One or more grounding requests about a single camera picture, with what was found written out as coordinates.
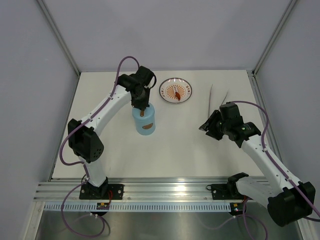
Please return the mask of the metal tongs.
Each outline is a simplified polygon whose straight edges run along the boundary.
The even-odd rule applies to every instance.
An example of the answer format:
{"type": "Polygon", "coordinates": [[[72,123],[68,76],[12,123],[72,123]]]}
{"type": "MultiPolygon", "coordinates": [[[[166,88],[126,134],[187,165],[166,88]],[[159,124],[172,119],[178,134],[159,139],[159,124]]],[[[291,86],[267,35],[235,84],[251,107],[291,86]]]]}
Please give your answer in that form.
{"type": "Polygon", "coordinates": [[[224,104],[229,93],[229,88],[226,85],[218,86],[212,84],[209,92],[208,113],[209,118],[214,110],[218,110],[224,104]]]}

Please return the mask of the blue cylindrical lunch container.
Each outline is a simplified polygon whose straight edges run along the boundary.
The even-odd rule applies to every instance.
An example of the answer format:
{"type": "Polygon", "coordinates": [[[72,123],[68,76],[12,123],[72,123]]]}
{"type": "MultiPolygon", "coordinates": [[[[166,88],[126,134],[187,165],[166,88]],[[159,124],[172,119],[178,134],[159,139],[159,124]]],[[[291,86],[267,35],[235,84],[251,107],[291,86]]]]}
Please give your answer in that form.
{"type": "Polygon", "coordinates": [[[154,119],[152,120],[138,121],[138,120],[135,120],[134,118],[133,120],[134,120],[135,128],[137,132],[142,136],[151,135],[156,129],[155,116],[154,116],[154,119]]]}

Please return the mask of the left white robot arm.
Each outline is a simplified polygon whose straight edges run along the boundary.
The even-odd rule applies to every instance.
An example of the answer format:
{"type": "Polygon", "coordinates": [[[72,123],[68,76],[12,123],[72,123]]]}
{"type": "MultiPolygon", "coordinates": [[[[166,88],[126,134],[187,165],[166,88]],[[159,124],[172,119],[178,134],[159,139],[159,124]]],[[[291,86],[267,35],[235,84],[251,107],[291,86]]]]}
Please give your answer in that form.
{"type": "Polygon", "coordinates": [[[101,155],[104,144],[100,135],[110,120],[128,103],[136,130],[141,135],[150,135],[155,130],[155,108],[149,102],[150,91],[155,86],[155,74],[143,67],[130,75],[116,76],[113,89],[88,115],[80,120],[71,119],[67,124],[68,135],[63,144],[68,144],[78,157],[91,186],[90,193],[97,199],[108,194],[108,178],[102,169],[101,155]]]}

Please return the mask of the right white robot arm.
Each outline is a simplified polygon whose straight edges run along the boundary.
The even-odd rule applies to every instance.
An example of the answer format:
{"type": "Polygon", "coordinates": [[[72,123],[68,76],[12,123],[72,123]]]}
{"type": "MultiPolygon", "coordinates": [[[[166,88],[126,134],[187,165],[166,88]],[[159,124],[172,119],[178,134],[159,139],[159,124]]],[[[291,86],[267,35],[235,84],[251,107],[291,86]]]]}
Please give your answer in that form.
{"type": "Polygon", "coordinates": [[[269,182],[258,183],[247,173],[230,176],[221,190],[234,199],[251,198],[265,207],[272,220],[284,227],[314,212],[316,189],[310,182],[294,176],[263,144],[261,131],[252,122],[244,122],[239,110],[215,110],[199,127],[209,137],[220,141],[228,136],[258,166],[269,182]]]}

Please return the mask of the blue round lid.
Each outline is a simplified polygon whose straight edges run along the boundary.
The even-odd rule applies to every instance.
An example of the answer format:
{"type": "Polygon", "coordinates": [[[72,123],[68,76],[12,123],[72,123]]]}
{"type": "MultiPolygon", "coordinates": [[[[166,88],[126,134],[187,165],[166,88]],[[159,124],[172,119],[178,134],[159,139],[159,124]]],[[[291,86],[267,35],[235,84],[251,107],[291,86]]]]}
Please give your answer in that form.
{"type": "Polygon", "coordinates": [[[155,118],[155,108],[149,103],[148,107],[143,111],[143,115],[141,115],[142,110],[138,108],[132,109],[132,116],[137,121],[151,121],[155,118]]]}

